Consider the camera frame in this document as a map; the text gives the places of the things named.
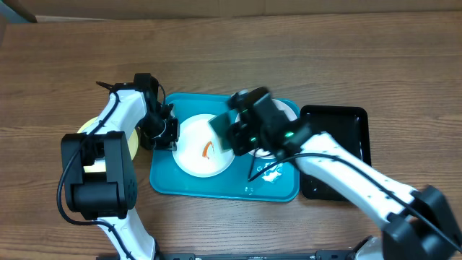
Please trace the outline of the green yellow scrub sponge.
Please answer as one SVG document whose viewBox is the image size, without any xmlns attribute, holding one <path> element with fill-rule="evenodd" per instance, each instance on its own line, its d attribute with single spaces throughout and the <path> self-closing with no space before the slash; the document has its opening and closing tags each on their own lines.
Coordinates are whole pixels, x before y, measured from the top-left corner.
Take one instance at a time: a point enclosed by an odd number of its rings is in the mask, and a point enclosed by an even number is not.
<svg viewBox="0 0 462 260">
<path fill-rule="evenodd" d="M 221 148 L 225 150 L 233 150 L 232 148 L 232 124 L 228 112 L 224 112 L 209 120 L 209 125 L 216 134 Z"/>
</svg>

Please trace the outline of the white plate with ketchup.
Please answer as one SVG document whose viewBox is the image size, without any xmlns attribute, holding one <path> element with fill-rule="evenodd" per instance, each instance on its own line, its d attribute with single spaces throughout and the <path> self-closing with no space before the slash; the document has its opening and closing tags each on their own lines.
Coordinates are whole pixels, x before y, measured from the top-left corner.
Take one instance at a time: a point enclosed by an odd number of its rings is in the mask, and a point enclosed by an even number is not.
<svg viewBox="0 0 462 260">
<path fill-rule="evenodd" d="M 173 151 L 176 164 L 187 174 L 199 178 L 216 176 L 225 171 L 235 159 L 231 150 L 225 151 L 209 125 L 212 114 L 198 114 L 180 124 L 177 149 Z"/>
</svg>

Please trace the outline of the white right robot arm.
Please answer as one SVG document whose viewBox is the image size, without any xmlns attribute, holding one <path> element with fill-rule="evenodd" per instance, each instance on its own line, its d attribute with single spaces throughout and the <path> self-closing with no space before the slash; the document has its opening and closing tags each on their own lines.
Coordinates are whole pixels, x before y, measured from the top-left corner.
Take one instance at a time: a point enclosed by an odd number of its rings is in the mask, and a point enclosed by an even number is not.
<svg viewBox="0 0 462 260">
<path fill-rule="evenodd" d="M 307 116 L 287 118 L 266 87 L 236 92 L 227 101 L 240 120 L 227 139 L 236 155 L 262 148 L 277 163 L 324 182 L 360 208 L 382 232 L 383 259 L 450 259 L 461 250 L 461 229 L 441 191 L 423 191 L 376 171 L 327 132 L 314 133 Z"/>
</svg>

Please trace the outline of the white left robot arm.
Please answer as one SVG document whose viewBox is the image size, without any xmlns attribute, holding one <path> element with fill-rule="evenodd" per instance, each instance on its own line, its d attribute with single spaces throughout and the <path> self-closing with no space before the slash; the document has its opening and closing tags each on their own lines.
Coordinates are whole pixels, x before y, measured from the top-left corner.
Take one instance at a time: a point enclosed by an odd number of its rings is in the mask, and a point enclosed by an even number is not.
<svg viewBox="0 0 462 260">
<path fill-rule="evenodd" d="M 135 209 L 138 186 L 128 140 L 137 131 L 144 149 L 174 151 L 179 121 L 173 106 L 158 99 L 164 89 L 150 73 L 99 85 L 109 92 L 104 110 L 82 132 L 61 140 L 58 211 L 73 225 L 98 226 L 120 259 L 161 259 Z"/>
</svg>

